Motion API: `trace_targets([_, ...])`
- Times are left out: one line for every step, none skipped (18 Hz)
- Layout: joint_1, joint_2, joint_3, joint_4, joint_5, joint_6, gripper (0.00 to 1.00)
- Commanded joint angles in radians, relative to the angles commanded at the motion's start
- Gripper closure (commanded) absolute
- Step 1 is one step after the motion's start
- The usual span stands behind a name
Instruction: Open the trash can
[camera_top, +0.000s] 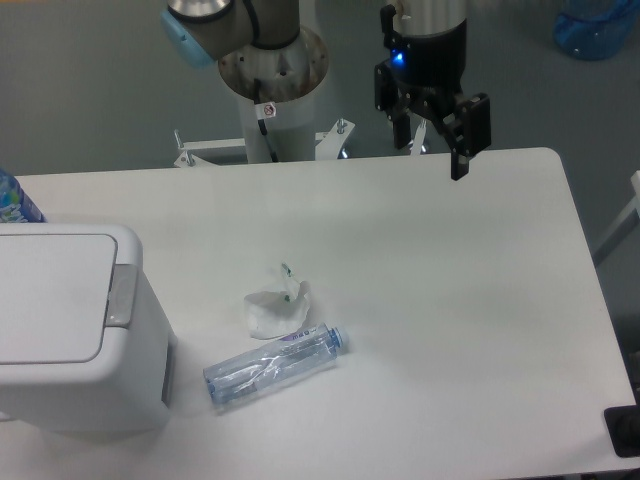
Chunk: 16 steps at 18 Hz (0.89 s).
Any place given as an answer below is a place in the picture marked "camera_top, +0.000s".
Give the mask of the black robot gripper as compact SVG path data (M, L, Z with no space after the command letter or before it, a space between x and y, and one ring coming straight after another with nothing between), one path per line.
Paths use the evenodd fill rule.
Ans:
M449 146L451 179L462 179L470 161L491 145L490 97L461 97L467 5L387 3L380 24L389 54L374 68L376 109L389 111L401 98L413 100L418 113L435 118L436 131ZM412 140L410 114L407 108L390 113L395 149Z

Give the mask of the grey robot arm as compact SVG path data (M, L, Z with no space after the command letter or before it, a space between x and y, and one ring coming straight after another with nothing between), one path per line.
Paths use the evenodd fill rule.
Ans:
M171 1L161 15L167 37L190 64L216 64L241 114L251 163L335 158L347 125L323 139L312 125L329 70L321 37L300 20L296 1ZM396 149L419 152L411 119L445 140L451 176L491 145L490 99L466 96L467 12L462 1L387 1L380 9L386 58L374 68L374 106L390 121Z

